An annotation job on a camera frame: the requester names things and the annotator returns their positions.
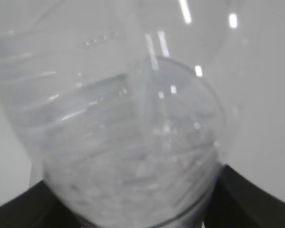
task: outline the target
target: transparent container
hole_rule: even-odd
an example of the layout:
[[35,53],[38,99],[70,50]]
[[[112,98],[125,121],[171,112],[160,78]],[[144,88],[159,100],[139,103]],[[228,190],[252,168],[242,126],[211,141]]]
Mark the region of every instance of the transparent container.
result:
[[85,225],[202,222],[242,98],[218,59],[243,2],[0,0],[0,99]]

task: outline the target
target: clear plastic bottle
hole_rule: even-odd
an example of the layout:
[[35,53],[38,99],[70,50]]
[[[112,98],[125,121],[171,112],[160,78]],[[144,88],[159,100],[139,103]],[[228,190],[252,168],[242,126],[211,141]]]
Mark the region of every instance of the clear plastic bottle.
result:
[[105,228],[201,223],[228,135],[203,70],[239,8],[0,0],[1,101],[73,212]]

